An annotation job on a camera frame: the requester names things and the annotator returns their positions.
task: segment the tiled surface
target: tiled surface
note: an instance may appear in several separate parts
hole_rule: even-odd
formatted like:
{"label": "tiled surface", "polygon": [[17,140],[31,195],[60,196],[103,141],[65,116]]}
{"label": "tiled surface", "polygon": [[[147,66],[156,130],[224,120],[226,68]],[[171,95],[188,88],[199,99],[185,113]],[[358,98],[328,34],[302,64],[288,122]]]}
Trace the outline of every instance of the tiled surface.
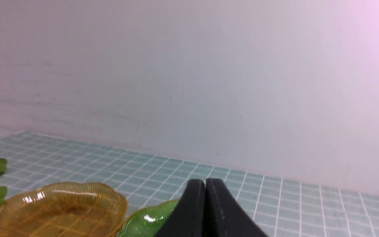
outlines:
{"label": "tiled surface", "polygon": [[51,138],[0,140],[9,196],[60,181],[104,182],[127,196],[129,213],[179,198],[190,178],[218,177],[270,237],[379,237],[379,197],[245,171]]}

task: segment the amber glass dish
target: amber glass dish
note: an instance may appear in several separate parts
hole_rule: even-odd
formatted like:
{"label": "amber glass dish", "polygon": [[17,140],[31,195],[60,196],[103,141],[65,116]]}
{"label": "amber glass dish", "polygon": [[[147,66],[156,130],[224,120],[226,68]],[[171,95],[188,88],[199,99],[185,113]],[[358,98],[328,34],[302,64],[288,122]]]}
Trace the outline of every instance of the amber glass dish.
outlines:
{"label": "amber glass dish", "polygon": [[127,199],[102,183],[56,183],[0,207],[0,237],[112,237]]}

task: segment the green leaf-shaped plate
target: green leaf-shaped plate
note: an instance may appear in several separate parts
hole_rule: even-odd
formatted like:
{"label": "green leaf-shaped plate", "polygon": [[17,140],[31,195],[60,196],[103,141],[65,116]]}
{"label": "green leaf-shaped plate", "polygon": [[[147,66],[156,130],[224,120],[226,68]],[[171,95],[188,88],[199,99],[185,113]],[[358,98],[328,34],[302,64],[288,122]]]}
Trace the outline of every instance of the green leaf-shaped plate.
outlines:
{"label": "green leaf-shaped plate", "polygon": [[153,237],[166,222],[178,202],[179,199],[171,200],[136,211],[128,217],[116,237]]}

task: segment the white wall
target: white wall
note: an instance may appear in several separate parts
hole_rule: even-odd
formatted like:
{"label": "white wall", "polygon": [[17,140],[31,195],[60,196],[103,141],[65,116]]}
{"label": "white wall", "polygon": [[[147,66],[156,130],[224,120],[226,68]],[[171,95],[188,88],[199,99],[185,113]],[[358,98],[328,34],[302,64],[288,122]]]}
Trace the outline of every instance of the white wall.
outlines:
{"label": "white wall", "polygon": [[379,1],[0,0],[0,126],[379,194]]}

